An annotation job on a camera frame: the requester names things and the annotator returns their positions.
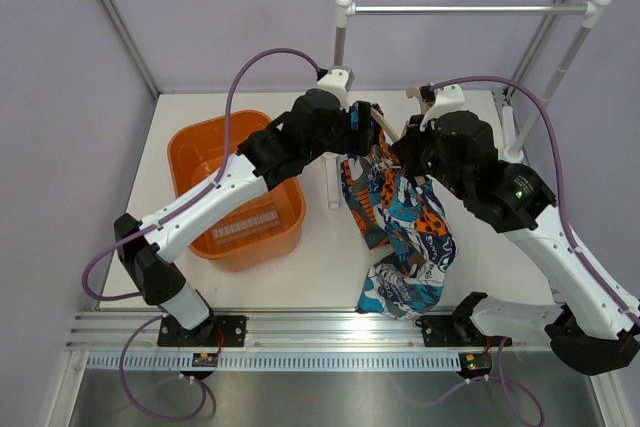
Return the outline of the colourful patterned shorts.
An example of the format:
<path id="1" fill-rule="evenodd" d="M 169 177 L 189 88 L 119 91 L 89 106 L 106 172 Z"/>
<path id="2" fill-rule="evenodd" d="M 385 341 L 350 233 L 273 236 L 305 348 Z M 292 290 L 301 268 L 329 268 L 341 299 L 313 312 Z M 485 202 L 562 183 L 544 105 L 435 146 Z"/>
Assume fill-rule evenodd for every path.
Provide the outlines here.
<path id="1" fill-rule="evenodd" d="M 341 190 L 366 246 L 391 253 L 368 269 L 357 311 L 410 320 L 440 301 L 457 246 L 432 179 L 406 176 L 381 126 L 370 126 L 369 152 L 341 162 Z"/>

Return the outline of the wooden clothes hanger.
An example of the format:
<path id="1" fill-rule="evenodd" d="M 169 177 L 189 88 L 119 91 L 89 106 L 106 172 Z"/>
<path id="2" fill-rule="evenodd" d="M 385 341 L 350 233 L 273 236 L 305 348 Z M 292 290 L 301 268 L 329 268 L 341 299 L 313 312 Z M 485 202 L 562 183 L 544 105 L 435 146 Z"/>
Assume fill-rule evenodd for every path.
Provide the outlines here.
<path id="1" fill-rule="evenodd" d="M 388 139 L 394 143 L 400 139 L 405 123 L 413 115 L 423 117 L 430 105 L 422 97 L 419 87 L 402 91 L 373 91 L 371 100 L 382 112 L 372 112 L 374 120 L 381 126 Z"/>

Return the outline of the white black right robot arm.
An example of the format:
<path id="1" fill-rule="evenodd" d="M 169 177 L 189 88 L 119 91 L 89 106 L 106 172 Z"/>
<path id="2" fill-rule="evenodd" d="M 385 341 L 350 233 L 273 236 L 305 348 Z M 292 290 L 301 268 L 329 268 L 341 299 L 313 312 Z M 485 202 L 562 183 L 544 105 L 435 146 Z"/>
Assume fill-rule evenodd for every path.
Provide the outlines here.
<path id="1" fill-rule="evenodd" d="M 457 339 L 474 344 L 503 337 L 550 348 L 587 376 L 631 364 L 639 352 L 638 298 L 580 244 L 542 178 L 499 159 L 490 124 L 466 110 L 431 119 L 413 115 L 391 151 L 409 176 L 437 180 L 514 243 L 559 291 L 559 302 L 548 305 L 473 292 L 453 313 Z"/>

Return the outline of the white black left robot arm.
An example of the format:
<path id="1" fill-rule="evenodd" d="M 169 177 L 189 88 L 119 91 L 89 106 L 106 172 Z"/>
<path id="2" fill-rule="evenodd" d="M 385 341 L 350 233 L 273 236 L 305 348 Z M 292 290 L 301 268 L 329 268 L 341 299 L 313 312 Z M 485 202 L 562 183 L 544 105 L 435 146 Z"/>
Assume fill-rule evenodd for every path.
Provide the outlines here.
<path id="1" fill-rule="evenodd" d="M 166 209 L 142 220 L 128 213 L 119 217 L 114 223 L 117 256 L 145 303 L 175 321 L 191 344 L 208 343 L 216 316 L 176 259 L 218 221 L 298 176 L 321 155 L 367 154 L 377 111 L 366 101 L 344 108 L 334 94 L 310 89 Z"/>

